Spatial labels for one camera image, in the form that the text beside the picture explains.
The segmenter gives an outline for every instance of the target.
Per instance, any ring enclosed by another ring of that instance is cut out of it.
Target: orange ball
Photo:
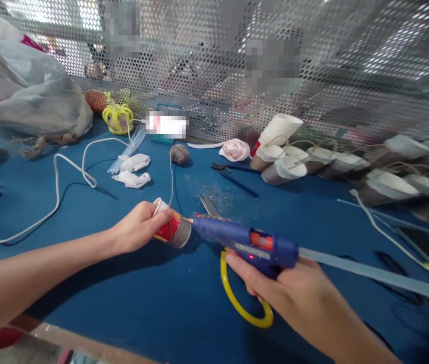
[[[88,90],[84,93],[84,98],[96,114],[103,113],[103,110],[108,106],[107,97],[103,92]]]

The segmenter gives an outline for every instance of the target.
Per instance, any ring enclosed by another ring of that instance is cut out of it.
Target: scissors blade
[[[221,217],[218,211],[216,210],[216,208],[213,206],[211,201],[209,201],[209,199],[206,198],[206,196],[202,198],[201,195],[198,195],[198,197],[201,200],[204,208],[206,209],[209,215],[211,215],[212,217]]]

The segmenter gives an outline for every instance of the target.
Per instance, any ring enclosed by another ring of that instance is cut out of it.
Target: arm
[[[399,360],[366,327],[319,265],[301,258],[276,281],[268,279],[232,251],[226,262],[305,340],[337,364],[398,364]]]
[[[0,261],[0,327],[78,271],[145,245],[173,210],[152,217],[156,205],[139,203],[111,229]]]

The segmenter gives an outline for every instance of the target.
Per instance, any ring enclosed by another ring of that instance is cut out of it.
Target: white tissue paper
[[[120,165],[120,172],[135,172],[144,167],[147,167],[150,163],[150,157],[142,153],[135,154],[131,157],[118,156],[118,159],[123,161]]]
[[[248,158],[250,154],[250,146],[239,139],[231,139],[224,142],[219,150],[219,155],[222,155],[230,162],[239,162]]]
[[[122,182],[125,184],[125,187],[127,188],[140,188],[143,185],[145,185],[148,181],[151,180],[150,174],[144,173],[141,176],[136,176],[133,173],[130,173],[129,171],[125,170],[123,172],[120,172],[118,175],[112,176],[114,180],[117,180],[118,182]]]

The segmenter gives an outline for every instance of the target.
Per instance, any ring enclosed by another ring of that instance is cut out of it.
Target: floor
[[[0,364],[57,364],[62,351],[59,346],[23,335],[15,345],[0,350]]]

